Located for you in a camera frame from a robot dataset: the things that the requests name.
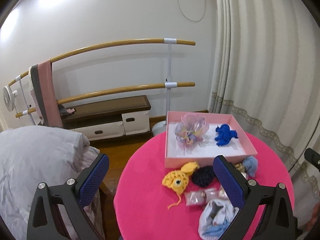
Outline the light blue fabric scrunchie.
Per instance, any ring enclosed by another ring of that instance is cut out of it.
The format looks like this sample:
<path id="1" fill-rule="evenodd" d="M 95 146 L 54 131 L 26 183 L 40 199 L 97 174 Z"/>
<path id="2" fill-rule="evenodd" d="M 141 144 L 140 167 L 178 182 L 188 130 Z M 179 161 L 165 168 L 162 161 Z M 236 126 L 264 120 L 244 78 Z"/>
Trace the light blue fabric scrunchie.
<path id="1" fill-rule="evenodd" d="M 254 156 L 249 156 L 242 162 L 242 164 L 245 167 L 247 174 L 250 177 L 255 177 L 258 170 L 258 160 Z"/>

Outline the yellow crochet fish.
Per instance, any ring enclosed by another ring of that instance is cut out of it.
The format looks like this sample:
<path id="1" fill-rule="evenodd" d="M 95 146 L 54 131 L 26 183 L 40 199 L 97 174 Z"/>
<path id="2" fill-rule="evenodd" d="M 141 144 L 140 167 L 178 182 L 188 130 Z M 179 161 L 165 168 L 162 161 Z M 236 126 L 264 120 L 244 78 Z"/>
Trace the yellow crochet fish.
<path id="1" fill-rule="evenodd" d="M 181 195 L 189 184 L 189 177 L 200 168 L 199 164 L 195 161 L 184 164 L 179 170 L 173 170 L 167 173 L 163 180 L 162 185 L 171 189 L 178 196 L 178 201 L 168 205 L 168 210 L 173 206 L 178 206 L 181 202 Z"/>

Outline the white blue printed cloth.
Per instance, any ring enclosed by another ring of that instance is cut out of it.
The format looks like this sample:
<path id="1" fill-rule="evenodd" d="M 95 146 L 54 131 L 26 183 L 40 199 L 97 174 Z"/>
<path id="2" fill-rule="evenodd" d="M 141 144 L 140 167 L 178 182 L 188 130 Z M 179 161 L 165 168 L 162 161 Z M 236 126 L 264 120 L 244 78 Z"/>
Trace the white blue printed cloth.
<path id="1" fill-rule="evenodd" d="M 211 200 L 199 219 L 199 236 L 201 239 L 219 239 L 239 212 L 229 200 Z"/>

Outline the pink round table cover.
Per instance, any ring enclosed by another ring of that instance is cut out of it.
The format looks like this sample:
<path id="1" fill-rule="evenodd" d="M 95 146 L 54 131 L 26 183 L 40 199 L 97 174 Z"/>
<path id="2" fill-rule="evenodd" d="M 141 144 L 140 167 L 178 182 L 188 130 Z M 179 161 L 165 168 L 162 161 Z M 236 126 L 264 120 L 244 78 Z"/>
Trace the pink round table cover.
<path id="1" fill-rule="evenodd" d="M 294 207 L 294 190 L 287 168 L 263 141 L 246 134 L 258 153 L 255 180 L 266 186 L 284 183 Z M 113 203 L 123 239 L 201 239 L 198 233 L 201 206 L 186 206 L 182 196 L 178 206 L 167 208 L 178 197 L 162 185 L 170 171 L 164 168 L 165 142 L 165 132 L 148 140 L 136 150 L 120 176 Z"/>

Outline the dark navy crochet scrunchie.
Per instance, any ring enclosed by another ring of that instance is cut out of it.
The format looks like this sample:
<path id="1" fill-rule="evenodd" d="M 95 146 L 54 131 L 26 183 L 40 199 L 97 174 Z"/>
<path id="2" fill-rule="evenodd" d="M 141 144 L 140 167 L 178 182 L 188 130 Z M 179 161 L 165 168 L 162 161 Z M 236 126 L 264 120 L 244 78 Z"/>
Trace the dark navy crochet scrunchie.
<path id="1" fill-rule="evenodd" d="M 215 178 L 215 173 L 212 166 L 204 166 L 197 169 L 191 176 L 191 181 L 201 187 L 209 186 Z"/>

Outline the royal blue knitted item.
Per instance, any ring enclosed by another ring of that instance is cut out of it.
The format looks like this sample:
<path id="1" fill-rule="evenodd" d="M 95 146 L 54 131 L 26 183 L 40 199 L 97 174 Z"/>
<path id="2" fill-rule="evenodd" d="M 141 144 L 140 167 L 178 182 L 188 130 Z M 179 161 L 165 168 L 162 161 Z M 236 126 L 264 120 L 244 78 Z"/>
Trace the royal blue knitted item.
<path id="1" fill-rule="evenodd" d="M 214 140 L 216 141 L 217 146 L 225 146 L 228 145 L 233 138 L 238 139 L 237 131 L 231 130 L 228 124 L 217 126 L 215 131 L 217 137 L 215 137 Z"/>

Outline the white barre stand left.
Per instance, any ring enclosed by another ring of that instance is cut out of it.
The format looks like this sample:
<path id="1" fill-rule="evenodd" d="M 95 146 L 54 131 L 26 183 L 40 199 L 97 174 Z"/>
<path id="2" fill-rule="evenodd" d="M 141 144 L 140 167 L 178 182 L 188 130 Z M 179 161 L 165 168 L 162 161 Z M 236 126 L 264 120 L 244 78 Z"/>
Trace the white barre stand left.
<path id="1" fill-rule="evenodd" d="M 24 93 L 24 89 L 23 89 L 23 86 L 22 86 L 22 81 L 21 81 L 21 79 L 22 79 L 22 76 L 21 76 L 21 75 L 16 76 L 16 78 L 15 78 L 15 81 L 17 81 L 17 82 L 19 83 L 19 85 L 20 85 L 20 89 L 21 89 L 22 96 L 23 96 L 23 102 L 24 102 L 25 107 L 26 107 L 26 110 L 24 110 L 24 111 L 22 112 L 22 115 L 23 115 L 23 116 L 28 116 L 31 124 L 35 126 L 36 124 L 35 124 L 35 121 L 34 121 L 34 119 L 33 119 L 33 116 L 32 116 L 31 113 L 28 112 L 28 110 L 29 110 L 29 105 L 28 105 L 27 100 L 26 100 L 26 97 L 25 97 L 25 93 Z"/>

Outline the white barre stand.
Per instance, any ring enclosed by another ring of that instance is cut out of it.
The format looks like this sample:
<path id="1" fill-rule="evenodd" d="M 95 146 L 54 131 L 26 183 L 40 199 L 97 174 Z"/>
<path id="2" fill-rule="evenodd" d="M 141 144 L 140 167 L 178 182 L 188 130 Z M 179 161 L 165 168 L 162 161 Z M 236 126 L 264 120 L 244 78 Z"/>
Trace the white barre stand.
<path id="1" fill-rule="evenodd" d="M 15 81 L 17 81 L 17 82 L 19 83 L 19 85 L 20 85 L 20 89 L 21 89 L 22 96 L 23 96 L 23 102 L 24 102 L 25 107 L 26 107 L 26 110 L 24 110 L 24 111 L 22 112 L 22 115 L 23 115 L 23 116 L 28 116 L 31 124 L 35 126 L 36 124 L 35 124 L 35 121 L 34 121 L 34 119 L 33 119 L 33 116 L 32 116 L 31 113 L 28 112 L 28 110 L 29 110 L 29 105 L 28 105 L 27 100 L 26 100 L 26 97 L 25 97 L 25 93 L 24 93 L 24 89 L 23 89 L 23 86 L 22 86 L 22 81 L 21 81 L 21 79 L 22 79 L 22 76 L 21 76 L 21 75 L 16 76 L 16 78 L 15 78 Z"/>
<path id="2" fill-rule="evenodd" d="M 174 83 L 171 81 L 171 70 L 172 70 L 172 45 L 177 43 L 177 39 L 175 38 L 165 38 L 164 43 L 168 45 L 168 67 L 167 67 L 167 78 L 165 81 L 165 89 L 166 89 L 166 111 L 165 111 L 165 120 L 159 121 L 152 127 L 153 135 L 159 135 L 166 131 L 167 129 L 167 114 L 170 111 L 170 103 L 171 103 L 171 89 L 176 88 Z"/>

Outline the brown top storage bench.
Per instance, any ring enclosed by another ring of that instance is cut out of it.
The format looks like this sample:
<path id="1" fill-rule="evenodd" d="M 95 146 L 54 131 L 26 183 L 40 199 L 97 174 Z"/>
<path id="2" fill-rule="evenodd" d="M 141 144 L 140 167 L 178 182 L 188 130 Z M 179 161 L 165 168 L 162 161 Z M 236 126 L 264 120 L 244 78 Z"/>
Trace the brown top storage bench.
<path id="1" fill-rule="evenodd" d="M 82 133 L 90 141 L 150 133 L 147 96 L 132 96 L 72 107 L 71 115 L 62 117 L 63 127 Z"/>

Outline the cream curtain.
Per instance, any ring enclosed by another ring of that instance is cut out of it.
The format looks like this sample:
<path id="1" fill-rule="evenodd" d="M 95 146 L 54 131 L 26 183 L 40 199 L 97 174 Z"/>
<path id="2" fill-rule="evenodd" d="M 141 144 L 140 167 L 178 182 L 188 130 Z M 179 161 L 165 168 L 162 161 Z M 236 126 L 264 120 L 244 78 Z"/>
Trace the cream curtain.
<path id="1" fill-rule="evenodd" d="M 212 113 L 235 116 L 288 170 L 301 228 L 318 215 L 319 26 L 301 0 L 216 0 Z"/>

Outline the pink grey hanging towel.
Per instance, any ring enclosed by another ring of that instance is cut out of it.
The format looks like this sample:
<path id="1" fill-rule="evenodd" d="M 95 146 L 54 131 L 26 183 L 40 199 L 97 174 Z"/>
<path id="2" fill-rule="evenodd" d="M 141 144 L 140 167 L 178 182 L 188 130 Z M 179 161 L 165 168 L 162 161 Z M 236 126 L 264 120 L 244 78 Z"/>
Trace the pink grey hanging towel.
<path id="1" fill-rule="evenodd" d="M 29 68 L 30 93 L 41 124 L 63 128 L 53 84 L 52 63 L 50 60 Z"/>

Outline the white barre stand right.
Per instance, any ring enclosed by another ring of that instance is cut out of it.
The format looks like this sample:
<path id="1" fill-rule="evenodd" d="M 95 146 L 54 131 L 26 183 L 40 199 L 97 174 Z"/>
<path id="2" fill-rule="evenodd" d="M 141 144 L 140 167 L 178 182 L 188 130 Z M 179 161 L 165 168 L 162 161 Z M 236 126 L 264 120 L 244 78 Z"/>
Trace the white barre stand right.
<path id="1" fill-rule="evenodd" d="M 168 67 L 167 67 L 167 78 L 165 81 L 165 89 L 166 89 L 166 111 L 165 111 L 165 120 L 159 121 L 152 127 L 153 135 L 159 135 L 166 131 L 167 129 L 167 114 L 170 111 L 170 103 L 171 103 L 171 89 L 176 88 L 174 83 L 171 81 L 171 70 L 172 70 L 172 45 L 177 43 L 177 39 L 175 38 L 165 38 L 164 43 L 168 45 Z"/>

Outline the lower wooden ballet bar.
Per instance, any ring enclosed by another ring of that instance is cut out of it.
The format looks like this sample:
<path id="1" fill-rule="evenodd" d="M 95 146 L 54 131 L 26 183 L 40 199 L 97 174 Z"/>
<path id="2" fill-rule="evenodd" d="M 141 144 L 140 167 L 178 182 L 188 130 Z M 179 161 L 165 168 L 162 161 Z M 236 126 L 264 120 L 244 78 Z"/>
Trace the lower wooden ballet bar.
<path id="1" fill-rule="evenodd" d="M 195 83 L 194 82 L 153 83 L 153 84 L 146 84 L 146 85 L 126 86 L 126 87 L 100 90 L 96 92 L 90 92 L 90 93 L 80 94 L 76 96 L 71 96 L 68 98 L 60 99 L 60 100 L 57 100 L 55 95 L 52 96 L 52 98 L 54 103 L 56 103 L 57 105 L 61 105 L 64 103 L 70 103 L 70 102 L 96 98 L 100 96 L 112 95 L 112 94 L 135 92 L 140 90 L 171 89 L 171 88 L 180 88 L 180 87 L 195 87 Z"/>

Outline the wooden ballet bar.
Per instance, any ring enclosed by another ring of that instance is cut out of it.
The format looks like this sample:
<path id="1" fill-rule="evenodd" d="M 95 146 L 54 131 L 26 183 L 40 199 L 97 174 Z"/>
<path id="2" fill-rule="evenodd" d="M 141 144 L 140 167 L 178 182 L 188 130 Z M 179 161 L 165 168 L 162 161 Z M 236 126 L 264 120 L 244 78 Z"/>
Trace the wooden ballet bar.
<path id="1" fill-rule="evenodd" d="M 84 48 L 79 48 L 62 55 L 56 56 L 50 59 L 51 63 L 69 58 L 71 56 L 79 55 L 82 53 L 86 53 L 89 51 L 111 48 L 111 47 L 119 47 L 119 46 L 129 46 L 135 44 L 179 44 L 185 46 L 195 46 L 195 41 L 188 41 L 188 40 L 179 40 L 176 38 L 142 38 L 142 39 L 131 39 L 131 40 L 120 40 L 120 41 L 112 41 L 106 43 L 100 43 L 92 46 L 87 46 Z"/>
<path id="2" fill-rule="evenodd" d="M 195 87 L 195 83 L 194 82 L 153 83 L 153 84 L 146 84 L 146 85 L 126 86 L 126 87 L 100 90 L 96 92 L 90 92 L 90 93 L 80 94 L 76 96 L 71 96 L 68 98 L 60 99 L 60 100 L 57 100 L 55 95 L 52 96 L 52 98 L 54 103 L 56 103 L 57 105 L 61 105 L 64 103 L 70 103 L 70 102 L 96 98 L 100 96 L 112 95 L 112 94 L 135 92 L 140 90 L 171 89 L 171 88 L 180 88 L 180 87 Z"/>

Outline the upper wooden ballet bar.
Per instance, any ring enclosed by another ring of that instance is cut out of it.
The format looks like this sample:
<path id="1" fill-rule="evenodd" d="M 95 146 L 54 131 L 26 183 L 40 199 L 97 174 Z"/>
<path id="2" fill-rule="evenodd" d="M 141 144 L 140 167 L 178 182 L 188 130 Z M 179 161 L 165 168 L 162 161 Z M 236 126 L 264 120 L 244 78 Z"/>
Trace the upper wooden ballet bar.
<path id="1" fill-rule="evenodd" d="M 176 38 L 142 38 L 142 39 L 131 39 L 131 40 L 120 40 L 120 41 L 112 41 L 106 43 L 100 43 L 92 46 L 87 46 L 84 48 L 79 48 L 62 55 L 56 56 L 50 59 L 51 63 L 69 58 L 71 56 L 79 55 L 82 53 L 86 53 L 89 51 L 111 48 L 111 47 L 119 47 L 119 46 L 129 46 L 135 44 L 179 44 L 185 46 L 195 46 L 195 41 L 188 41 L 188 40 L 179 40 Z"/>

